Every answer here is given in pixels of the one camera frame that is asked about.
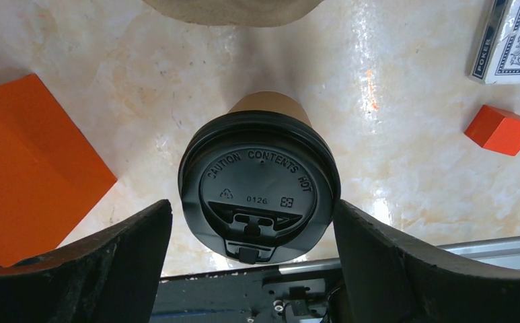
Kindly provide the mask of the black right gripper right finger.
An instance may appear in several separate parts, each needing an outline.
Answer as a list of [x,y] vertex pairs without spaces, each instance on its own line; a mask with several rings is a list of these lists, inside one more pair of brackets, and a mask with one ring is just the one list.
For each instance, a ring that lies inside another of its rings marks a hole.
[[520,271],[430,245],[346,201],[333,220],[350,322],[520,322]]

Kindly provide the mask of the orange paper bag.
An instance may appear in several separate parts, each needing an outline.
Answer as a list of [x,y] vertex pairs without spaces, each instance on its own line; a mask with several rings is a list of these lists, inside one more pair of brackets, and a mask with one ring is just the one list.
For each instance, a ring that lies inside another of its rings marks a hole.
[[0,266],[54,250],[115,183],[37,75],[0,85]]

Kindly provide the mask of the brown paper coffee cup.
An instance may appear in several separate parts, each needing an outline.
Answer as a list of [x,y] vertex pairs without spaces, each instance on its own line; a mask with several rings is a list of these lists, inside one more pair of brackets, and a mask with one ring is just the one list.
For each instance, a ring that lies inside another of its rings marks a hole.
[[230,108],[228,113],[243,111],[265,111],[284,114],[312,127],[303,106],[292,97],[279,92],[260,91],[248,94]]

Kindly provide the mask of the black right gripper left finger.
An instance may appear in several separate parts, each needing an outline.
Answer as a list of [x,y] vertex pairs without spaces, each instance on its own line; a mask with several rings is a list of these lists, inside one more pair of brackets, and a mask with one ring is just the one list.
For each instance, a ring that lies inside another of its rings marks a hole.
[[172,219],[163,199],[66,246],[0,266],[0,322],[148,322]]

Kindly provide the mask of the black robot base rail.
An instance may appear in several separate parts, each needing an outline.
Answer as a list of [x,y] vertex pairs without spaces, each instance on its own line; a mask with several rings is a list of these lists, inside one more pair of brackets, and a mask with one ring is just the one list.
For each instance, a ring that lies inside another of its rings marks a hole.
[[337,258],[159,282],[150,322],[353,322]]

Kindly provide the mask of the black plastic cup lid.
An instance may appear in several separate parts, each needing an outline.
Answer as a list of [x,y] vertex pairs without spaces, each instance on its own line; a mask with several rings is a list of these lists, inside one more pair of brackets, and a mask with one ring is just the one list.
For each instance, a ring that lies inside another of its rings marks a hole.
[[202,126],[180,162],[178,190],[192,234],[246,264],[309,252],[332,222],[340,176],[309,125],[267,111],[225,114]]

